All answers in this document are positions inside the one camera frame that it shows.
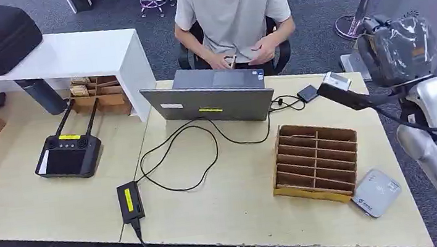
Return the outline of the person's left hand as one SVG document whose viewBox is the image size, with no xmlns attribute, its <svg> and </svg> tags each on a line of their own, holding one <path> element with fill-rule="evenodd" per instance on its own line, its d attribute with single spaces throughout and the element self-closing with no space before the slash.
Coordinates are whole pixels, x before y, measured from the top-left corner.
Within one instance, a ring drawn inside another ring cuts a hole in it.
<svg viewBox="0 0 437 247">
<path fill-rule="evenodd" d="M 275 56 L 275 49 L 278 46 L 277 39 L 273 34 L 261 38 L 253 47 L 252 51 L 256 53 L 249 64 L 262 65 L 272 60 Z"/>
</svg>

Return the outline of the person's right hand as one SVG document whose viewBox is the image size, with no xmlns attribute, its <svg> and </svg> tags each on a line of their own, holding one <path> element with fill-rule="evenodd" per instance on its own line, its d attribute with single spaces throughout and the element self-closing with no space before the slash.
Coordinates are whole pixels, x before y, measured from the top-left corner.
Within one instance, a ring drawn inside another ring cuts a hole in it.
<svg viewBox="0 0 437 247">
<path fill-rule="evenodd" d="M 206 59 L 204 59 L 212 69 L 233 69 L 235 64 L 236 55 L 228 54 L 209 54 Z"/>
</svg>

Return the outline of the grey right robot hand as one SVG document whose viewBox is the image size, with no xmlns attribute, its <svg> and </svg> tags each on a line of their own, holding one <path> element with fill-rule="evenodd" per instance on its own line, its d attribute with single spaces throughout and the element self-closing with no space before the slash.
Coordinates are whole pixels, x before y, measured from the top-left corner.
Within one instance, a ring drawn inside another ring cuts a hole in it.
<svg viewBox="0 0 437 247">
<path fill-rule="evenodd" d="M 356 42 L 371 79 L 380 87 L 429 77 L 437 66 L 435 34 L 423 17 L 375 15 L 362 22 Z"/>
</svg>

